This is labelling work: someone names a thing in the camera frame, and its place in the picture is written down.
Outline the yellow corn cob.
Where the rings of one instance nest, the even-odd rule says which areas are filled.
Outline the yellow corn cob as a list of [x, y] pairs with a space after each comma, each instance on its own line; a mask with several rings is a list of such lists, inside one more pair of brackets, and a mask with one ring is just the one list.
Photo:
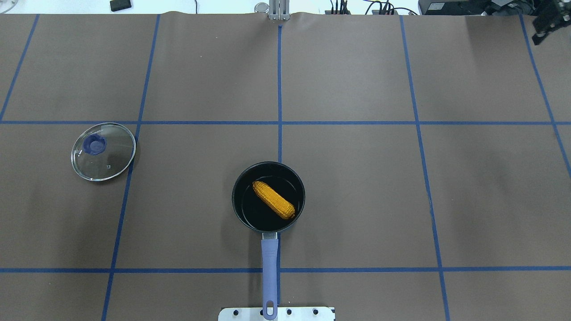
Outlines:
[[277, 191], [263, 181], [254, 181], [252, 184], [255, 195], [283, 220], [292, 219], [296, 209], [292, 203], [282, 197]]

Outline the aluminium frame post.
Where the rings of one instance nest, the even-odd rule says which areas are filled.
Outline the aluminium frame post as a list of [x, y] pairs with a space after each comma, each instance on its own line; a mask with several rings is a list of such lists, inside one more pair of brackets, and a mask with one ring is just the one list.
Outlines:
[[269, 0], [269, 20], [287, 21], [290, 20], [289, 0]]

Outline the dark blue saucepan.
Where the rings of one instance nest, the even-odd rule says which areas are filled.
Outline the dark blue saucepan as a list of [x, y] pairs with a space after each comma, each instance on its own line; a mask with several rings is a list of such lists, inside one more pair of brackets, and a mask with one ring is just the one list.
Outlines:
[[[254, 181], [263, 181], [292, 203], [296, 215], [289, 220], [278, 217], [254, 193]], [[246, 168], [236, 179], [231, 193], [235, 215], [248, 228], [261, 233], [262, 309], [265, 318], [273, 321], [279, 305], [278, 252], [279, 232], [290, 227], [305, 203], [305, 188], [291, 168], [279, 162], [260, 162]]]

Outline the black phone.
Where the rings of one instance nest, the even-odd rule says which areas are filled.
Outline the black phone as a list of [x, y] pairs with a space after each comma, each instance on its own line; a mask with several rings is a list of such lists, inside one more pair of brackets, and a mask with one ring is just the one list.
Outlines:
[[131, 0], [110, 0], [110, 10], [112, 12], [119, 12], [128, 8], [132, 8]]

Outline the glass lid blue knob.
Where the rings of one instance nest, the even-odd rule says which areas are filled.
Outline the glass lid blue knob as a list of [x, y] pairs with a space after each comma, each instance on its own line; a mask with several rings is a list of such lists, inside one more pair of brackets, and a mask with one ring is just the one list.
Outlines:
[[106, 181], [126, 171], [135, 158], [135, 135], [118, 123], [100, 123], [88, 128], [70, 152], [72, 169], [87, 181]]

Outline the white pedestal column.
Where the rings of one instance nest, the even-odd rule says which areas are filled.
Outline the white pedestal column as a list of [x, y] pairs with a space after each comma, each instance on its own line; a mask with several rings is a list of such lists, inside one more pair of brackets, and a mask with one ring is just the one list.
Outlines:
[[[335, 321], [333, 307], [279, 307], [274, 321]], [[262, 308], [224, 308], [218, 315], [219, 321], [266, 321]]]

